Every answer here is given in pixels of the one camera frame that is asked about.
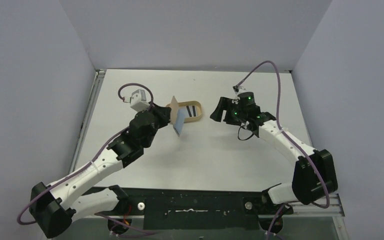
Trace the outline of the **beige oval plastic tray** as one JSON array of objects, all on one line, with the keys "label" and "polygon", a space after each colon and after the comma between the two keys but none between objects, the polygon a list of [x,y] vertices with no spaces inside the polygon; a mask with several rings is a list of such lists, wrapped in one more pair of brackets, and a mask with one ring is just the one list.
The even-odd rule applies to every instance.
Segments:
[{"label": "beige oval plastic tray", "polygon": [[184,123],[197,122],[203,117],[203,109],[196,100],[178,102],[178,113],[185,116]]}]

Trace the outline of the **aluminium frame rail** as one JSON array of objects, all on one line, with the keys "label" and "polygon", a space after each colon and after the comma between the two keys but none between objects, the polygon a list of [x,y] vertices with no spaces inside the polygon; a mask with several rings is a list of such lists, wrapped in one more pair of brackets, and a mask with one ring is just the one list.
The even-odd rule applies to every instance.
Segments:
[{"label": "aluminium frame rail", "polygon": [[121,211],[75,221],[60,240],[347,240],[340,198],[329,208],[270,204],[257,192],[130,195]]}]

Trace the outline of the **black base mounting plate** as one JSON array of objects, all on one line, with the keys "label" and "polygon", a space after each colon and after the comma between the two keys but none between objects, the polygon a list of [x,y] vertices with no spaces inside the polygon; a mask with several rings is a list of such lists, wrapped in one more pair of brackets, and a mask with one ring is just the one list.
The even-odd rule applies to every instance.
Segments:
[{"label": "black base mounting plate", "polygon": [[210,191],[151,188],[118,190],[110,216],[143,217],[145,230],[258,230],[260,216],[273,216],[280,205],[267,191]]}]

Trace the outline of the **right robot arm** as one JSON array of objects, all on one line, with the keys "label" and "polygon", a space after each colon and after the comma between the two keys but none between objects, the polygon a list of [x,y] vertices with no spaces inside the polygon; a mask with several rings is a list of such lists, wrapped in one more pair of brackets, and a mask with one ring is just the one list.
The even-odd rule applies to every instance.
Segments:
[{"label": "right robot arm", "polygon": [[283,203],[300,202],[309,205],[337,191],[338,181],[332,154],[317,150],[281,127],[271,113],[261,111],[254,93],[238,93],[236,98],[221,97],[210,115],[216,122],[225,122],[252,132],[274,147],[294,167],[292,181],[267,190],[261,199],[262,209],[275,213]]}]

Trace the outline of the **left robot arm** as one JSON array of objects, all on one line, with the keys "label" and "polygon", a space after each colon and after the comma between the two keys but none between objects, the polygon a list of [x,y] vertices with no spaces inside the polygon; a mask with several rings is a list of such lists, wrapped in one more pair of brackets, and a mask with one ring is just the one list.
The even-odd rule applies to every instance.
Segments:
[{"label": "left robot arm", "polygon": [[152,104],[139,111],[128,127],[112,136],[91,161],[53,183],[37,183],[31,189],[29,213],[47,238],[69,228],[80,209],[75,201],[111,174],[126,168],[152,145],[157,131],[171,121],[171,107]]}]

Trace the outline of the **light blue card sleeves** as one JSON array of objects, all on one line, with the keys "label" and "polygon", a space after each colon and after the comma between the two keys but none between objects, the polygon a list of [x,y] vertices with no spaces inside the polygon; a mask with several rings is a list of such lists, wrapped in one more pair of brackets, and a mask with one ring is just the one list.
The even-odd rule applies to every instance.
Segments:
[{"label": "light blue card sleeves", "polygon": [[185,112],[183,110],[179,110],[177,112],[177,117],[176,117],[176,120],[175,120],[175,122],[173,124],[173,129],[174,129],[174,131],[175,131],[175,133],[177,134],[178,137],[182,133],[186,117],[187,117],[187,115],[185,114]]}]

